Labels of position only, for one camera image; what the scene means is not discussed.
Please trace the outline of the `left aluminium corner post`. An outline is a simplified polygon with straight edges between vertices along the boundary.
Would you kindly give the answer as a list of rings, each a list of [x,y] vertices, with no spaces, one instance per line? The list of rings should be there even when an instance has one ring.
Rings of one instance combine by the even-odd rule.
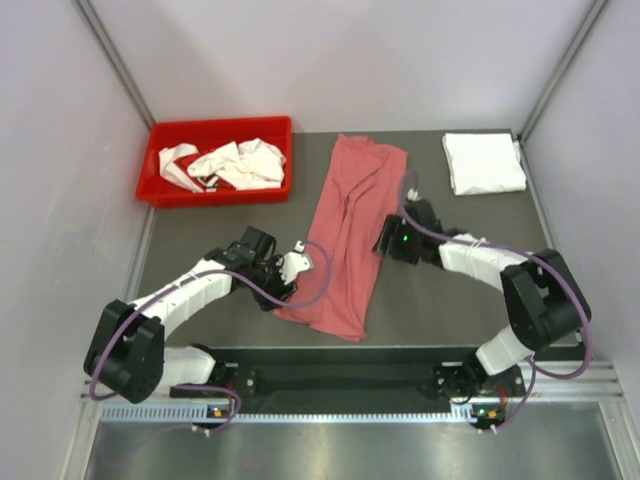
[[[89,0],[72,0],[71,3],[116,75],[138,117],[144,126],[150,130],[155,124],[155,119],[96,8]]]

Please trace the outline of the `aluminium corner post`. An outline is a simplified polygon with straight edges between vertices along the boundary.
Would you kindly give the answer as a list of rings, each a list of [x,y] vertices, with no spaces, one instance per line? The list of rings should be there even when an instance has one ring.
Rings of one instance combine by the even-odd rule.
[[[570,69],[586,46],[590,36],[596,29],[611,2],[609,0],[593,0],[571,35],[568,44],[562,51],[559,60],[552,69],[551,75],[533,104],[526,120],[516,135],[518,141],[524,145],[548,110],[552,100],[559,91]]]
[[[89,0],[72,0],[71,3],[116,75],[138,117],[144,126],[150,130],[155,124],[155,119],[96,8]]]

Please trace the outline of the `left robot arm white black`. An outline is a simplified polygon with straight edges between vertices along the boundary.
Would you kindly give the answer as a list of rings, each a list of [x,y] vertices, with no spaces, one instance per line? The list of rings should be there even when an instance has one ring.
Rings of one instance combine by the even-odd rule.
[[[169,347],[169,336],[207,305],[242,287],[263,311],[282,306],[297,290],[297,277],[313,267],[303,242],[285,254],[273,236],[254,227],[227,248],[205,254],[188,272],[157,292],[131,302],[111,301],[102,311],[85,357],[89,392],[141,403],[156,391],[194,385],[205,396],[226,387],[226,368],[204,345]]]

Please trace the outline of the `pink t shirt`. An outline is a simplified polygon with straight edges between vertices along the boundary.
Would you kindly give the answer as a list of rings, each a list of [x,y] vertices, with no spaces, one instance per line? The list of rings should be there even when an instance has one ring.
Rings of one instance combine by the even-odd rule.
[[[373,252],[385,219],[398,208],[398,190],[408,153],[365,136],[339,135],[331,155],[307,239],[314,268],[298,277],[295,304],[321,298],[275,315],[346,340],[366,337],[366,313],[381,266]]]

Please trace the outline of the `folded white t shirt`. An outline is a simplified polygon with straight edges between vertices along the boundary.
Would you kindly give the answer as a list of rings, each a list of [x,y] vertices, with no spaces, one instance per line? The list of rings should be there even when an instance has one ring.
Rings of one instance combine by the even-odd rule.
[[[509,133],[446,133],[442,145],[456,196],[524,191],[519,143]]]

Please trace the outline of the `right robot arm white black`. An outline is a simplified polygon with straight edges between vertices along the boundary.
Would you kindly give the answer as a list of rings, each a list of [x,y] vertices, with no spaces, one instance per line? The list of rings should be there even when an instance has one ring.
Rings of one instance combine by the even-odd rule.
[[[469,388],[481,396],[502,385],[503,372],[591,321],[590,307],[558,251],[522,252],[463,230],[444,230],[424,199],[408,200],[400,215],[386,217],[374,252],[463,274],[503,294],[508,326],[462,366]]]

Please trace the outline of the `white and red t shirt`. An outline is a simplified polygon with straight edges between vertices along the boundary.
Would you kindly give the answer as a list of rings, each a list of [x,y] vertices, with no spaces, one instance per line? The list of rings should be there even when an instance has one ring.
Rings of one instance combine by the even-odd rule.
[[[181,143],[158,153],[160,176],[191,193],[280,188],[286,163],[279,148],[260,138],[232,141],[207,152]]]

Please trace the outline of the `aluminium frame rail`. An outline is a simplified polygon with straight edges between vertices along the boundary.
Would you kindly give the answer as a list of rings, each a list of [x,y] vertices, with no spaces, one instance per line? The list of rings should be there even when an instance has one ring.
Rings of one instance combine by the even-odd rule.
[[[121,397],[139,404],[154,395],[212,396],[221,388],[234,390],[244,399],[280,391],[411,391],[427,399],[447,401],[499,391],[510,397],[524,394],[518,364],[487,374],[471,358],[464,363],[419,356],[288,362],[259,354],[231,361],[198,349],[192,353],[193,357],[168,357],[162,365],[134,365],[120,373],[108,362],[97,380],[87,380],[85,395],[95,401]]]

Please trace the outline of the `red plastic bin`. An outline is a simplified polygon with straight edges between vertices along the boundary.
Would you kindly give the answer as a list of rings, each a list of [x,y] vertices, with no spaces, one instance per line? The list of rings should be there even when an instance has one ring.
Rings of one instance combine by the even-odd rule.
[[[187,175],[197,157],[231,142],[260,139],[285,157],[277,188],[238,190],[221,180],[206,187]],[[288,116],[172,121],[155,124],[148,139],[136,197],[150,206],[186,208],[285,202],[293,186],[292,120]]]

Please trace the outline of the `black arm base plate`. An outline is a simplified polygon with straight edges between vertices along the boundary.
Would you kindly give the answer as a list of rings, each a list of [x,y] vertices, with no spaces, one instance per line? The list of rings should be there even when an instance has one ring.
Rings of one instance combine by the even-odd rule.
[[[240,395],[285,391],[409,390],[431,398],[466,398],[513,385],[521,370],[481,367],[472,347],[208,348],[214,381]]]

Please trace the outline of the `right aluminium corner post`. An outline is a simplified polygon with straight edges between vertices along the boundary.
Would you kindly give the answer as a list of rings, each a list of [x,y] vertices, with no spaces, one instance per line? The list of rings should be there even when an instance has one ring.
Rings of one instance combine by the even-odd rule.
[[[552,100],[559,91],[570,69],[586,46],[590,36],[596,29],[611,2],[609,0],[593,0],[571,35],[568,44],[562,51],[559,60],[552,69],[551,75],[533,104],[526,120],[516,135],[518,141],[524,145],[548,110]]]

